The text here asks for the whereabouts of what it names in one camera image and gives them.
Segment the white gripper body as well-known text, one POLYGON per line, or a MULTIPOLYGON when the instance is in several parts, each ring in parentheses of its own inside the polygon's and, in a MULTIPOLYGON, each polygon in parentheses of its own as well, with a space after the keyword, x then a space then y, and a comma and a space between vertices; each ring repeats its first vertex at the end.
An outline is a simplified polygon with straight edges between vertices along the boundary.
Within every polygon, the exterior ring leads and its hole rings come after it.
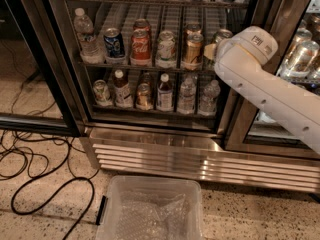
POLYGON ((219 61, 232 48, 243 48, 261 65, 265 65, 277 52, 278 43, 272 35, 257 26, 250 26, 218 45, 216 60, 219 61))

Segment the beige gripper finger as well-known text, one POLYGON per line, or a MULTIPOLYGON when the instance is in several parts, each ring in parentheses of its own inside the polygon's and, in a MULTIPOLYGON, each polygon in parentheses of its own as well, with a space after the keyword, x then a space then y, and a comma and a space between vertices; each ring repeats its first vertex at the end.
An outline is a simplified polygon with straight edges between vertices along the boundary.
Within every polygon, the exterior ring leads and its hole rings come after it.
POLYGON ((214 61, 216 59, 217 47, 218 45, 216 43, 206 45, 204 47, 204 56, 207 59, 214 61))

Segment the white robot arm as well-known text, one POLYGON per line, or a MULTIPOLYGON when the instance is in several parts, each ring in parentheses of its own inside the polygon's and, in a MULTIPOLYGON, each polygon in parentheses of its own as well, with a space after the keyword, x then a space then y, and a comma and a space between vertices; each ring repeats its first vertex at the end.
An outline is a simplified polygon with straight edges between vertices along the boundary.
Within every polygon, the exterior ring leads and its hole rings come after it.
POLYGON ((216 75, 258 109, 320 154, 320 96, 263 69, 278 50, 264 29, 250 26, 204 48, 216 75))

